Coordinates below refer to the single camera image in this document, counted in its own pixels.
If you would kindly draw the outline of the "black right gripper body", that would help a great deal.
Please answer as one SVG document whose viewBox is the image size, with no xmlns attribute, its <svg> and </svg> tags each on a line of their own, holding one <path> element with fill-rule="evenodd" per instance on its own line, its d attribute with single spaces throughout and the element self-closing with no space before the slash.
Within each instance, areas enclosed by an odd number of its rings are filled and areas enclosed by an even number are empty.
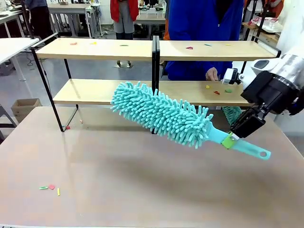
<svg viewBox="0 0 304 228">
<path fill-rule="evenodd" d="M 262 114 L 298 113 L 298 86 L 268 71 L 260 72 L 241 96 Z"/>
</svg>

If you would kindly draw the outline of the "person right hand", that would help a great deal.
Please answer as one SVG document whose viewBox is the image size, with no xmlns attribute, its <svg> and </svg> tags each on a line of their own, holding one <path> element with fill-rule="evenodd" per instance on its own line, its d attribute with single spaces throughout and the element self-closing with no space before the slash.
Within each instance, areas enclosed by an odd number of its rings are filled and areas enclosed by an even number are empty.
<svg viewBox="0 0 304 228">
<path fill-rule="evenodd" d="M 207 72 L 206 72 L 206 80 L 207 81 L 218 81 L 218 72 L 217 69 L 215 67 L 210 68 Z"/>
</svg>

